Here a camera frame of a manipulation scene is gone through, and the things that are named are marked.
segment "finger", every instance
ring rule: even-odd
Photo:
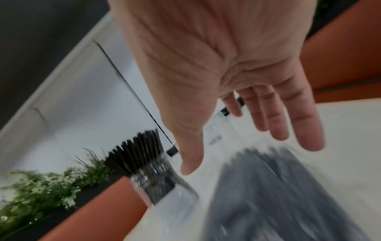
[[[223,101],[227,110],[230,113],[232,113],[236,117],[242,116],[241,105],[236,100],[233,92],[230,92],[230,93],[227,93],[226,95],[221,96],[220,99]]]
[[[237,91],[237,93],[242,97],[245,102],[247,109],[253,119],[255,127],[259,131],[268,131],[266,119],[264,117],[263,111],[259,104],[258,96],[252,88],[246,88]]]
[[[204,136],[202,129],[172,131],[179,146],[181,159],[181,173],[189,175],[194,172],[202,163],[204,158]]]
[[[264,111],[271,136],[279,141],[287,140],[289,131],[283,112],[283,104],[278,94],[272,86],[261,85],[253,89],[257,93],[260,105]]]
[[[300,61],[293,77],[273,87],[287,108],[299,144],[310,151],[323,149],[323,128]]]

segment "gray cloth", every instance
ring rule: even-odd
[[[287,149],[239,153],[221,173],[203,241],[368,241]]]

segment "palm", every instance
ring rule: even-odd
[[[180,146],[185,173],[202,161],[202,127],[221,98],[241,115],[243,97],[261,131],[288,138],[283,104],[302,147],[322,129],[298,55],[314,0],[110,0],[112,10]]]

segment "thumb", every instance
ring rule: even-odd
[[[184,130],[173,133],[180,149],[183,160],[181,173],[189,175],[202,163],[204,158],[204,135],[202,128],[198,130]]]

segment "skin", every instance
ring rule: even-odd
[[[286,140],[284,107],[300,145],[321,150],[324,135],[299,54],[316,0],[109,0],[112,13],[183,160],[203,159],[202,128],[217,99],[256,128]]]

